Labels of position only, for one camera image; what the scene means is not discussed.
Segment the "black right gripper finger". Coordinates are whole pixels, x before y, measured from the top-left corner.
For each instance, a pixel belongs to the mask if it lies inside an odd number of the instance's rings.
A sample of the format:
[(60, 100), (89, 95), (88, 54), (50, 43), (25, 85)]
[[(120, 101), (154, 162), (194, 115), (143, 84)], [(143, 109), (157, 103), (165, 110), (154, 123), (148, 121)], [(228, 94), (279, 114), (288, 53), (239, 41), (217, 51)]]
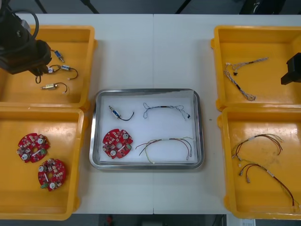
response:
[(301, 53), (295, 54), (287, 61), (287, 70), (289, 72), (300, 72), (301, 71)]
[(297, 71), (288, 72), (281, 78), (282, 85), (287, 85), (292, 82), (301, 83), (301, 73)]

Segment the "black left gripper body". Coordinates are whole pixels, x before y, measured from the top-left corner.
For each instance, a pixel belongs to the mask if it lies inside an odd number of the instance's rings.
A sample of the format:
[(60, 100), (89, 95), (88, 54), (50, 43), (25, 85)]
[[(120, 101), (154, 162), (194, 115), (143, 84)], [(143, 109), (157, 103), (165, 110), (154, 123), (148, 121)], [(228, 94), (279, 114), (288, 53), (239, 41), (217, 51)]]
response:
[(30, 51), (29, 71), (34, 71), (35, 68), (39, 68), (41, 71), (42, 65), (48, 65), (51, 61), (50, 46), (42, 41), (37, 40), (32, 51)]

